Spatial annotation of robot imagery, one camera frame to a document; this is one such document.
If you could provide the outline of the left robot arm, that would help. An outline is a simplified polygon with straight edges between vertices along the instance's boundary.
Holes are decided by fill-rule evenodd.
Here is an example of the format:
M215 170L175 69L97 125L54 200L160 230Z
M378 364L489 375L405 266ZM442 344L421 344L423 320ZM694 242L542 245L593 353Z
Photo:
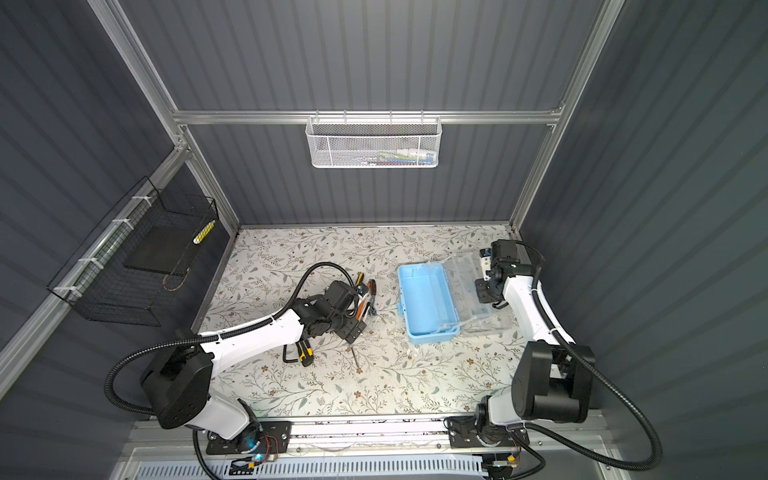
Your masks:
M310 366L314 361L312 338L335 332L342 339L357 339L368 297L366 285L334 281L322 294L294 299L280 315L249 322L247 333L237 335L233 328L223 329L213 334L210 343L161 350L140 380L152 414L164 429L207 430L223 440L254 447L261 437L257 416L244 401L234 403L214 391L212 379L264 352L289 345L297 348L296 361Z

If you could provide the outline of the yellow black utility knife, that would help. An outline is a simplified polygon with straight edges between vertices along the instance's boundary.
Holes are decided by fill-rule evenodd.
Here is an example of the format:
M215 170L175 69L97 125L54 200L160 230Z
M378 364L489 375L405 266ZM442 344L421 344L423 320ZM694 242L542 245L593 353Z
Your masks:
M314 363L313 349L307 339L301 339L296 343L299 352L299 361L304 367L309 367Z

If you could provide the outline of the blue plastic tool box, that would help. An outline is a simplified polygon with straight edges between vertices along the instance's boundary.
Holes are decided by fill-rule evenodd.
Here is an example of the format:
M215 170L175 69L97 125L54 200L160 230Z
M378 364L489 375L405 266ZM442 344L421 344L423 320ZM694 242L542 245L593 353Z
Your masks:
M483 278L481 256L465 251L440 261L404 264L397 269L398 314L414 345L434 344L455 336L490 336L516 326L507 308L496 310L477 296Z

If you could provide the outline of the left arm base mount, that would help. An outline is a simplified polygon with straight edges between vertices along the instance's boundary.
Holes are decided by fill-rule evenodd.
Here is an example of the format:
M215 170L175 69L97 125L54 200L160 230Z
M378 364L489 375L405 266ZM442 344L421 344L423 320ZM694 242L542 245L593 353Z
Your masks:
M248 426L232 440L209 433L205 453L208 455L278 455L285 453L293 424L289 421L261 422Z

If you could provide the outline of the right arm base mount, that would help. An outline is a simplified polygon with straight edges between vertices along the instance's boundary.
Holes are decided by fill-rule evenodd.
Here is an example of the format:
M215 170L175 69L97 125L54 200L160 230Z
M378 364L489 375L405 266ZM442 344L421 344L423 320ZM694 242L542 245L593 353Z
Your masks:
M529 445L528 434L523 429L494 424L480 425L474 416L449 416L442 421L454 449L518 448Z

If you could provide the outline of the yellow item in basket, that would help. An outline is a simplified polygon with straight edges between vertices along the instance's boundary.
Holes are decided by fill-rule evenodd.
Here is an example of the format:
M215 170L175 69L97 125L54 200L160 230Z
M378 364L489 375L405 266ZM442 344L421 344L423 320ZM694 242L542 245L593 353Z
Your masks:
M207 237L207 235L213 230L213 228L216 226L216 221L211 220L207 224L205 224L193 237L193 243L195 245L199 245L203 242L203 240Z

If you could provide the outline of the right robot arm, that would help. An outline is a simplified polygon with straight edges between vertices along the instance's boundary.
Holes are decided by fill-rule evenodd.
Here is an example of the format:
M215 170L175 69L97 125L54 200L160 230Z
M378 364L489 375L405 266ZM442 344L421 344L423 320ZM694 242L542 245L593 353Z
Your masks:
M480 253L483 277L475 281L482 304L509 307L518 321L525 348L511 384L485 396L477 406L475 427L505 427L526 420L581 423L590 406L593 375L569 353L568 344L587 362L592 350L576 344L546 300L539 252L534 264L520 257L520 241L500 239Z

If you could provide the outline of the clear handled screwdriver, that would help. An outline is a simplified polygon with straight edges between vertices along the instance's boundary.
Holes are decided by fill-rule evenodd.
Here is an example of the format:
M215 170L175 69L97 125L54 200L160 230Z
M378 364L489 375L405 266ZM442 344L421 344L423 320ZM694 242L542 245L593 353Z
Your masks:
M359 364L359 361L358 361L358 358L357 358L357 355L356 355L356 351L355 351L355 349L354 349L354 346L350 346L349 350L350 350L350 352L351 352L351 354L352 354L352 357L353 357L353 361L354 361L354 364L355 364L355 368L356 368L356 371L359 373L359 371L360 371L360 364Z

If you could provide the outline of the white vented panel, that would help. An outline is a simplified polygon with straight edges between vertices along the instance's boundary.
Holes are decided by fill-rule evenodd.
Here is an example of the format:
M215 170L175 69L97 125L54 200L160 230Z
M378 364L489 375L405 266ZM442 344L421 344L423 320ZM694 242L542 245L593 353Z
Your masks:
M209 469L220 479L352 479L380 477L484 476L473 456L375 456L283 458L259 466L220 460Z

